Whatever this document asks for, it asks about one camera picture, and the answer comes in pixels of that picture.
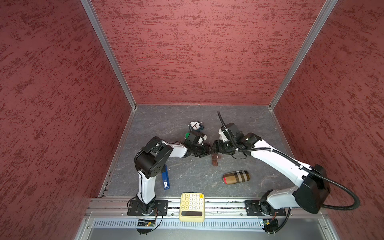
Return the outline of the brown weekly pill organizer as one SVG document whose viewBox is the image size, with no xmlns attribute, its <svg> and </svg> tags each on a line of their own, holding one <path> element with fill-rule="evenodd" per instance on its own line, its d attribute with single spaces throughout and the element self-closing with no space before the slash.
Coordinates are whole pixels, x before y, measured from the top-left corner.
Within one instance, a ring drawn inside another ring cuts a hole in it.
<svg viewBox="0 0 384 240">
<path fill-rule="evenodd" d="M 219 165 L 219 160 L 221 159 L 220 155 L 212 155 L 212 165 L 217 167 Z"/>
</svg>

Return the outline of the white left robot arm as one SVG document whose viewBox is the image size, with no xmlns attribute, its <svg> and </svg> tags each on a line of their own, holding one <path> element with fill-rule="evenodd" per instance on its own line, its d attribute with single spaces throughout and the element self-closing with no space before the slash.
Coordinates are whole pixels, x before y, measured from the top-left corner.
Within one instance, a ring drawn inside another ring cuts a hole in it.
<svg viewBox="0 0 384 240">
<path fill-rule="evenodd" d="M 165 168 L 169 158 L 202 158 L 212 153 L 212 146 L 204 140 L 197 143 L 185 139 L 183 143 L 170 143 L 159 137 L 153 137 L 134 157 L 135 168 L 139 175 L 139 190 L 135 197 L 139 211 L 150 215 L 155 208 L 156 177 Z"/>
</svg>

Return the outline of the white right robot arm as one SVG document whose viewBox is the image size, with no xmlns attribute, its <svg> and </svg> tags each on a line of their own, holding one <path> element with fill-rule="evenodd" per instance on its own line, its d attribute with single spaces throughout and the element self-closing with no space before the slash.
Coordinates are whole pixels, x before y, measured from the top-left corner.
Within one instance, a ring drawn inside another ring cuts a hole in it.
<svg viewBox="0 0 384 240">
<path fill-rule="evenodd" d="M 271 216 L 283 208 L 302 208 L 311 214 L 320 211 L 330 193 L 329 184 L 318 177 L 326 174 L 323 167 L 297 161 L 253 133 L 244 135 L 233 123 L 222 126 L 218 133 L 220 137 L 214 142 L 216 152 L 243 153 L 274 168 L 294 184 L 291 188 L 269 190 L 263 195 L 259 208 L 264 215 Z"/>
</svg>

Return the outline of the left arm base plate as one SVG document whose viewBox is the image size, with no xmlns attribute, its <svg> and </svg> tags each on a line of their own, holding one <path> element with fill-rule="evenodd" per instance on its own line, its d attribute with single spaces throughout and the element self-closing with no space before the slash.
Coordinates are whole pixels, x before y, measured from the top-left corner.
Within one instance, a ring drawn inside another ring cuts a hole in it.
<svg viewBox="0 0 384 240">
<path fill-rule="evenodd" d="M 167 200 L 152 200 L 149 204 L 144 204 L 137 198 L 130 200 L 127 203 L 128 216 L 166 216 L 168 212 Z"/>
</svg>

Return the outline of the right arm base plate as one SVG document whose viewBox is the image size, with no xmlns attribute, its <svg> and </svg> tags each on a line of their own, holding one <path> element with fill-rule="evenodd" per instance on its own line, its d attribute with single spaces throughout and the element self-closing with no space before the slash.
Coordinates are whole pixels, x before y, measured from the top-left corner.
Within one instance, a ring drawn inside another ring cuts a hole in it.
<svg viewBox="0 0 384 240">
<path fill-rule="evenodd" d="M 247 216 L 254 217 L 282 217 L 286 216 L 285 209 L 274 209 L 267 201 L 245 200 Z"/>
</svg>

